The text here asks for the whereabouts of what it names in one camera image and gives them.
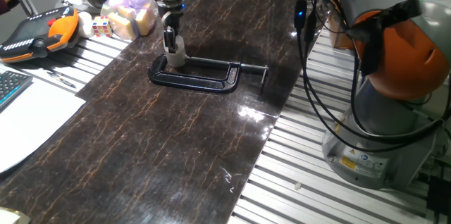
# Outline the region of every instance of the keyboard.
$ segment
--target keyboard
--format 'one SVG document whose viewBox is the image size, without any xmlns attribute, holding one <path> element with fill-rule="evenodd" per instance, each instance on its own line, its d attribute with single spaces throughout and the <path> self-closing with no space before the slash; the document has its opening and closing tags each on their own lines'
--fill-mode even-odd
<svg viewBox="0 0 451 224">
<path fill-rule="evenodd" d="M 0 111 L 32 82 L 33 77 L 6 71 L 0 75 Z"/>
</svg>

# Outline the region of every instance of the black cable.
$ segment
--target black cable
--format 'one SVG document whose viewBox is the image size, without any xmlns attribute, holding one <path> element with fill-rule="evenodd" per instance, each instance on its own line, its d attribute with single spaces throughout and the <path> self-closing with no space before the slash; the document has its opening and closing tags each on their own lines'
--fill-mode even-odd
<svg viewBox="0 0 451 224">
<path fill-rule="evenodd" d="M 326 24 L 323 22 L 323 20 L 321 19 L 321 17 L 319 16 L 318 12 L 315 12 L 315 13 L 316 13 L 316 17 L 318 17 L 319 22 L 320 22 L 320 23 L 323 25 L 323 27 L 325 27 L 329 32 L 331 32 L 331 33 L 333 33 L 333 34 L 342 34 L 342 33 L 344 33 L 344 31 L 336 32 L 336 31 L 333 31 L 333 30 L 331 30 L 330 28 L 328 28 L 328 27 L 326 26 Z"/>
<path fill-rule="evenodd" d="M 445 112 L 444 112 L 444 116 L 448 115 L 451 113 L 451 75 L 448 75 L 448 98 L 446 100 L 446 107 L 445 107 Z"/>
<path fill-rule="evenodd" d="M 301 45 L 301 37 L 300 37 L 300 33 L 297 33 L 297 43 L 298 43 L 298 49 L 302 50 L 302 45 Z M 305 53 L 307 54 L 309 52 L 309 44 L 306 45 L 305 48 Z M 315 111 L 315 114 L 318 116 L 319 120 L 324 124 L 324 126 L 327 128 L 327 130 L 334 136 L 336 137 L 338 140 L 340 140 L 343 144 L 345 144 L 348 147 L 352 147 L 353 149 L 359 150 L 359 151 L 369 151 L 372 153 L 381 153 L 381 152 L 387 152 L 387 151 L 393 151 L 396 149 L 400 149 L 402 147 L 406 147 L 409 144 L 400 144 L 396 147 L 390 147 L 390 148 L 386 148 L 386 149 L 363 149 L 361 147 L 357 147 L 353 144 L 348 143 L 346 140 L 344 140 L 342 137 L 340 137 L 334 129 L 332 129 L 327 122 L 324 120 L 323 116 L 319 113 L 318 109 L 316 108 L 315 103 L 313 102 L 313 100 L 311 99 L 310 93 L 309 93 L 309 88 L 307 86 L 307 81 L 306 78 L 307 76 L 307 63 L 304 62 L 304 57 L 302 55 L 302 52 L 300 51 L 300 56 L 301 56 L 301 64 L 302 64 L 302 74 L 304 77 L 304 89 L 305 89 L 305 93 L 307 94 L 307 98 L 309 99 L 309 102 L 311 104 L 311 107 L 313 108 L 313 110 Z"/>
<path fill-rule="evenodd" d="M 311 83 L 309 81 L 309 78 L 306 77 L 306 73 L 304 76 L 304 81 L 306 83 L 306 85 L 308 85 L 308 87 L 311 90 L 311 93 L 314 95 L 315 99 L 318 101 L 318 103 L 320 104 L 320 106 L 324 109 L 324 111 L 339 125 L 341 125 L 343 128 L 345 128 L 346 130 L 350 131 L 352 134 L 355 134 L 358 137 L 362 137 L 364 139 L 368 139 L 371 141 L 375 141 L 375 142 L 380 142 L 380 143 L 385 143 L 385 144 L 403 144 L 404 146 L 407 146 L 408 144 L 414 143 L 418 140 L 421 139 L 422 136 L 427 135 L 428 133 L 436 130 L 438 127 L 440 127 L 444 120 L 447 120 L 450 116 L 450 114 L 447 114 L 447 116 L 445 116 L 443 119 L 441 120 L 435 120 L 433 123 L 431 123 L 430 125 L 427 125 L 419 130 L 416 130 L 414 132 L 411 133 L 407 133 L 407 134 L 403 134 L 403 135 L 371 135 L 371 134 L 367 134 L 367 135 L 363 135 L 360 134 L 358 132 L 356 132 L 355 130 L 347 127 L 344 123 L 342 123 L 338 118 L 336 118 L 329 110 L 328 108 L 323 104 L 323 102 L 319 99 L 318 95 L 316 94 L 316 92 L 314 91 L 313 87 L 311 86 Z"/>
<path fill-rule="evenodd" d="M 333 30 L 331 30 L 330 28 L 328 28 L 328 27 L 326 26 L 326 24 L 323 22 L 323 20 L 321 19 L 321 17 L 319 16 L 318 11 L 315 11 L 315 13 L 316 13 L 316 17 L 318 18 L 319 22 L 320 22 L 320 23 L 323 25 L 323 27 L 325 27 L 329 32 L 332 32 L 332 33 L 334 33 L 334 34 L 342 34 L 342 33 L 344 33 L 344 31 L 336 32 L 336 31 L 333 31 Z"/>
</svg>

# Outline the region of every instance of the dark marble surface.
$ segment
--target dark marble surface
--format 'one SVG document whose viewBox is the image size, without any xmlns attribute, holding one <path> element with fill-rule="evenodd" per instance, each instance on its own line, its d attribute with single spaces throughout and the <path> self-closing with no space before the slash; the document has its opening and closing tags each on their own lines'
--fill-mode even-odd
<svg viewBox="0 0 451 224">
<path fill-rule="evenodd" d="M 157 26 L 78 94 L 87 103 L 75 116 L 0 177 L 0 206 L 33 224 L 225 223 L 299 74 L 294 2 L 187 0 L 188 54 L 267 64 L 263 94 L 261 76 L 248 74 L 224 95 L 153 85 Z"/>
</svg>

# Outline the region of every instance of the plastic bag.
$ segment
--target plastic bag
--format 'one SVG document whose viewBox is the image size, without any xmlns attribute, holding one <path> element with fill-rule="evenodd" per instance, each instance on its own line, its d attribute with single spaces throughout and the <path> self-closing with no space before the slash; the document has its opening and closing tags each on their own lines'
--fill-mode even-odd
<svg viewBox="0 0 451 224">
<path fill-rule="evenodd" d="M 122 39 L 146 36 L 156 22 L 149 0 L 108 0 L 101 9 L 113 31 Z"/>
</svg>

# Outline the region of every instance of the orange controller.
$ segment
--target orange controller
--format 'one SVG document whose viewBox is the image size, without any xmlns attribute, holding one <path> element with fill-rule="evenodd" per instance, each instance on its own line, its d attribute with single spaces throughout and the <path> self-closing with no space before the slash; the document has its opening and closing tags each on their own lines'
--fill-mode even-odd
<svg viewBox="0 0 451 224">
<path fill-rule="evenodd" d="M 44 58 L 78 41 L 78 12 L 70 6 L 44 12 L 21 22 L 0 46 L 0 60 L 16 63 Z"/>
</svg>

